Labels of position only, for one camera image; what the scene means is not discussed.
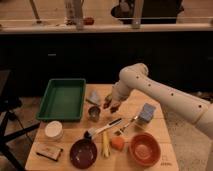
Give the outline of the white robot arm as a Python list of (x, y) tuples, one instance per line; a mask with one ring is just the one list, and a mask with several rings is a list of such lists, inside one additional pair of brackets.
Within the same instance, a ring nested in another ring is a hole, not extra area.
[(114, 113), (136, 89), (180, 114), (213, 140), (213, 103), (156, 82), (148, 77), (148, 67), (137, 63), (119, 72), (119, 81), (106, 97), (104, 107)]

